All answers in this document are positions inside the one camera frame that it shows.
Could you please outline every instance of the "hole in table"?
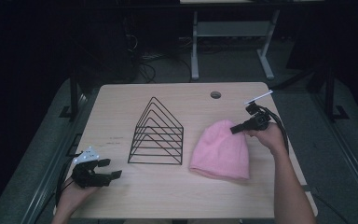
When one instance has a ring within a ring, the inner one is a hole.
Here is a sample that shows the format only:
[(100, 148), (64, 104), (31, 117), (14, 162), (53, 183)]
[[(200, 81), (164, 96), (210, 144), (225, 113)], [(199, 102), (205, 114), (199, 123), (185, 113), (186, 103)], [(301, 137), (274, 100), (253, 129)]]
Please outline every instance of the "hole in table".
[(213, 91), (211, 92), (211, 97), (214, 99), (219, 99), (220, 97), (222, 97), (222, 93), (220, 93), (219, 91)]

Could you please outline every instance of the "hand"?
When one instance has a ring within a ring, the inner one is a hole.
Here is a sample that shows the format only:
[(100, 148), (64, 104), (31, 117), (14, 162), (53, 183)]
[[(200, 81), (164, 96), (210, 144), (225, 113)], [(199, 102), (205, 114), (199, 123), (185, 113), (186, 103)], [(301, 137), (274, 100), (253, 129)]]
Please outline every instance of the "hand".
[(69, 177), (63, 184), (61, 198), (52, 223), (67, 223), (75, 210), (98, 189), (100, 188), (88, 187), (82, 189), (74, 182), (72, 177)]
[(282, 151), (287, 154), (281, 129), (276, 123), (270, 122), (264, 131), (250, 130), (244, 132), (251, 137), (255, 136), (263, 146), (269, 148), (272, 155), (276, 155)]

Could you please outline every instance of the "pink knit hat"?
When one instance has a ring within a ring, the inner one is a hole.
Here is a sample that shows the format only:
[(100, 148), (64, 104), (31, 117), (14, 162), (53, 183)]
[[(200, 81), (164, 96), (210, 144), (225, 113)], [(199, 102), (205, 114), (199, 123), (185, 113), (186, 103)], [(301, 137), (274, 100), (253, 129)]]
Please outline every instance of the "pink knit hat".
[(190, 163), (190, 170), (218, 179), (248, 179), (249, 154), (245, 134), (232, 134), (230, 120), (217, 121), (205, 129)]

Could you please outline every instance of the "wrist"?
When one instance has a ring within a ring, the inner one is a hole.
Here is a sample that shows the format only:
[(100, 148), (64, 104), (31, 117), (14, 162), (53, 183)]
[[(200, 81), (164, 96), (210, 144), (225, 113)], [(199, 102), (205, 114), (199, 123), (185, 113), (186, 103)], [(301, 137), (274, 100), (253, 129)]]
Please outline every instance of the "wrist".
[(75, 212), (75, 210), (73, 208), (71, 208), (71, 206), (59, 203), (52, 223), (54, 223), (54, 224), (68, 223), (69, 219), (71, 218), (71, 215), (74, 212)]
[(271, 154), (274, 157), (289, 156), (287, 154), (286, 147), (284, 146), (271, 147), (269, 150), (271, 151)]

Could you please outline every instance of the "triangular wire rack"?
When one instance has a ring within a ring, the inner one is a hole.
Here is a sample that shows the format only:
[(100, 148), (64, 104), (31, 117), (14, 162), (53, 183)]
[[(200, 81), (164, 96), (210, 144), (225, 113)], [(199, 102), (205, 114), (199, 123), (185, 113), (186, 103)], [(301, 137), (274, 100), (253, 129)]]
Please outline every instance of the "triangular wire rack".
[(182, 124), (152, 97), (135, 127), (128, 163), (182, 165)]

